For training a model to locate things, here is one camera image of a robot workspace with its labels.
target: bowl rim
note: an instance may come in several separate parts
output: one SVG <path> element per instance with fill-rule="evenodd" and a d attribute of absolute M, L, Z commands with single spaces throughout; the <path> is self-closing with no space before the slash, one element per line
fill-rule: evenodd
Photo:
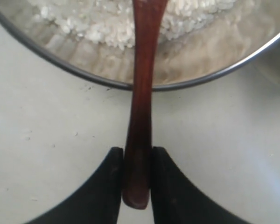
<path fill-rule="evenodd" d="M 89 73 L 83 69 L 80 69 L 80 68 L 68 63 L 67 61 L 60 59 L 59 57 L 55 56 L 53 53 L 49 52 L 44 47 L 41 47 L 40 45 L 35 43 L 31 38 L 29 38 L 27 35 L 25 35 L 21 30 L 19 30 L 1 12 L 0 12 L 0 24 L 18 42 L 20 42 L 22 45 L 26 46 L 28 49 L 30 49 L 32 52 L 37 54 L 42 59 L 52 63 L 53 65 L 59 67 L 60 69 L 66 71 L 68 73 L 71 73 L 77 77 L 94 82 L 96 84 L 100 84 L 103 86 L 120 89 L 120 90 L 129 90 L 129 91 L 132 90 L 132 84 L 128 84 L 128 83 L 124 83 L 124 82 L 120 82 L 120 81 L 114 81 L 111 79 L 100 77 L 98 75 Z M 221 70 L 218 70 L 216 72 L 213 72 L 208 75 L 205 75 L 205 76 L 202 76 L 199 78 L 195 78 L 195 79 L 192 79 L 189 81 L 182 81 L 182 82 L 172 83 L 172 84 L 155 85 L 155 86 L 153 86 L 153 91 L 172 91 L 172 90 L 184 89 L 184 88 L 208 83 L 217 78 L 223 77 L 223 76 L 235 71 L 236 69 L 239 69 L 240 67 L 244 66 L 246 63 L 250 62 L 258 54 L 264 52 L 265 50 L 268 50 L 270 47 L 272 47 L 273 45 L 275 45 L 279 42 L 280 42 L 280 32 L 275 37 L 273 37 L 270 41 L 268 41 L 266 44 L 264 44 L 262 47 L 258 48 L 256 51 L 252 52 L 251 54 L 244 57 L 243 59 L 237 61 L 233 65 L 230 65 L 230 66 L 223 68 Z"/>

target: metal bowl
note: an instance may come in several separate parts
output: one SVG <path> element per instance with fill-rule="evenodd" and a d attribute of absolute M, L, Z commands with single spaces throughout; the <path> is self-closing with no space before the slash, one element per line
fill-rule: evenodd
<path fill-rule="evenodd" d="M 53 22 L 36 21 L 27 0 L 0 0 L 0 23 L 42 58 L 76 76 L 130 89 L 133 49 L 110 48 L 63 35 Z M 206 83 L 248 62 L 280 39 L 280 0 L 238 0 L 206 28 L 160 44 L 154 90 Z"/>

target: wooden spoon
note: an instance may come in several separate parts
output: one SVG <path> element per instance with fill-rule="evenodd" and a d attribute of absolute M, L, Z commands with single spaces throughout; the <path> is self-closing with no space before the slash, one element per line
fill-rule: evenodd
<path fill-rule="evenodd" d="M 133 0 L 135 20 L 134 84 L 124 158 L 122 196 L 125 204 L 135 209 L 145 209 L 149 200 L 154 56 L 167 1 Z"/>

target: white rice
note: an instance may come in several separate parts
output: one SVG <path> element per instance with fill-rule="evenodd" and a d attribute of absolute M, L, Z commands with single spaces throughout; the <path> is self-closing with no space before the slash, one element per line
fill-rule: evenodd
<path fill-rule="evenodd" d="M 94 43 L 134 46 L 132 0 L 28 0 L 39 18 L 54 21 L 65 34 L 74 33 Z M 202 28 L 236 0 L 168 0 L 159 42 Z"/>

